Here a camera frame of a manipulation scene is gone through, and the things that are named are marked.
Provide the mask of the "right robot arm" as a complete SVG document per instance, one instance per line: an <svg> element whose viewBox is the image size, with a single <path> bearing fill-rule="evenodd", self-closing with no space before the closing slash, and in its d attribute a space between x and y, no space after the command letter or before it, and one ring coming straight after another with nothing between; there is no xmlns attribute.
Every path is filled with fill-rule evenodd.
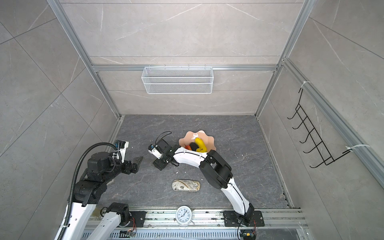
<svg viewBox="0 0 384 240"><path fill-rule="evenodd" d="M255 208L235 183L231 166L215 150L200 153L160 140L156 145L149 145L148 151L156 157L153 165L160 171L168 164L187 164L199 168L208 183L225 194L241 224L250 223Z"/></svg>

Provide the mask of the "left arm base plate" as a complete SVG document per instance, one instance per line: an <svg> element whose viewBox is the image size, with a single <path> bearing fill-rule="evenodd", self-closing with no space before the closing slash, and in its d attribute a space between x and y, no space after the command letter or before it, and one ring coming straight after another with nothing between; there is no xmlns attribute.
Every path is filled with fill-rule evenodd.
<svg viewBox="0 0 384 240"><path fill-rule="evenodd" d="M102 226L112 225L120 228L142 228L146 219L147 212L145 211L133 211L130 212L130 216L125 219L116 212L105 213L102 218Z"/></svg>

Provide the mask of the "black fake avocado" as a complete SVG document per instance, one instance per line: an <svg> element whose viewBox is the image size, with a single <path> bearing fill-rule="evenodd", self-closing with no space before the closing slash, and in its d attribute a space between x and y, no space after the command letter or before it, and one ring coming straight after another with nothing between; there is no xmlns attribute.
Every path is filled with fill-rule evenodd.
<svg viewBox="0 0 384 240"><path fill-rule="evenodd" d="M199 148L199 146L195 142L190 143L189 146L190 146L189 149L192 150L192 151L195 151L195 152Z"/></svg>

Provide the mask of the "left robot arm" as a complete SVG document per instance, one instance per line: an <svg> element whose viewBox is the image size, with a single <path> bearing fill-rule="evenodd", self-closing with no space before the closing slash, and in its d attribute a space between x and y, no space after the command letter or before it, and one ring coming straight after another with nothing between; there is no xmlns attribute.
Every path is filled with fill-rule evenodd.
<svg viewBox="0 0 384 240"><path fill-rule="evenodd" d="M132 161L125 161L125 149L113 153L99 152L88 159L87 168L79 178L80 167L88 153L89 151L85 151L76 166L66 213L55 237L57 240L80 239L102 194L107 190L107 184L120 173L137 173L143 160L143 157L137 157ZM126 227L134 222L127 204L112 203L90 238L106 239L118 226Z"/></svg>

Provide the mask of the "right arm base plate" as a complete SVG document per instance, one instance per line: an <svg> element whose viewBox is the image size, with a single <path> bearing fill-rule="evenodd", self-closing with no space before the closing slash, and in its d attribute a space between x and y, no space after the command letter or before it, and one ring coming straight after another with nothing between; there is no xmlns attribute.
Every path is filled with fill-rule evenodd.
<svg viewBox="0 0 384 240"><path fill-rule="evenodd" d="M264 217L261 211L253 211L247 213L246 216L241 216L235 211L223 212L224 222L226 227L238 227L239 225L245 227L264 227Z"/></svg>

